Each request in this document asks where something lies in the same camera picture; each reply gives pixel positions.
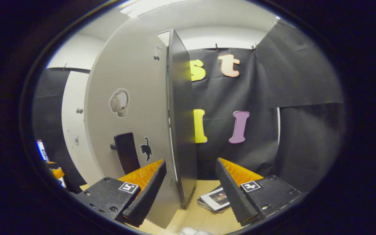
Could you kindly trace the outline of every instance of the black cat sticker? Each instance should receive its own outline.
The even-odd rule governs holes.
[[[147,155],[146,162],[148,162],[150,156],[152,156],[152,149],[149,146],[149,139],[147,137],[145,137],[144,139],[146,140],[146,144],[140,145],[140,148],[142,149],[142,153]]]

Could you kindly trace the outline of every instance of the white cloth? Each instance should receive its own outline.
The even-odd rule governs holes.
[[[178,235],[213,235],[213,234],[206,232],[206,231],[198,231],[191,227],[184,227]]]

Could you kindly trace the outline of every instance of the purple letter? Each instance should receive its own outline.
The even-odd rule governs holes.
[[[246,121],[249,116],[250,113],[246,111],[235,111],[233,113],[236,123],[234,125],[233,137],[228,140],[230,143],[241,143],[246,140],[244,138],[244,130],[246,129]]]

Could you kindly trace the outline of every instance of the black curtain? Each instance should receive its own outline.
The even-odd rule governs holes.
[[[204,79],[192,82],[194,109],[205,111],[203,117],[206,143],[197,144],[199,180],[217,180],[218,157],[235,162],[262,176],[270,174],[278,149],[276,108],[267,106],[266,74],[261,61],[248,49],[197,49],[188,51],[190,59],[200,59],[206,70]],[[232,54],[240,60],[234,64],[237,77],[221,73],[220,55]],[[243,143],[228,140],[234,131],[235,111],[248,111]]]
[[[207,143],[197,144],[198,179],[216,180],[222,157],[262,176],[276,174],[301,191],[312,189],[336,159],[345,133],[343,93],[322,50],[279,20],[253,49],[197,49],[204,79],[192,82],[194,108],[203,109]],[[240,60],[240,76],[221,73],[220,55]],[[280,143],[278,118],[280,107]],[[246,141],[230,144],[234,111],[248,111]]]
[[[344,131],[343,104],[281,108],[273,174],[302,192],[311,190],[334,163]]]
[[[279,20],[256,53],[266,71],[270,107],[343,102],[337,74],[325,54],[287,22]]]
[[[89,73],[89,70],[49,68],[43,70],[33,102],[33,130],[36,140],[42,140],[50,161],[56,162],[65,173],[67,189],[82,192],[86,184],[70,158],[62,130],[62,99],[70,71]]]

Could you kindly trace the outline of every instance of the white door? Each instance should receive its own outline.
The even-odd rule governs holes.
[[[117,152],[109,147],[115,135],[133,133],[141,167],[166,160],[167,175],[147,215],[161,227],[170,223],[180,205],[169,133],[166,57],[167,47],[156,33],[138,18],[128,19],[95,60],[83,110],[90,148],[106,176],[124,175]],[[147,140],[149,150],[143,151]]]

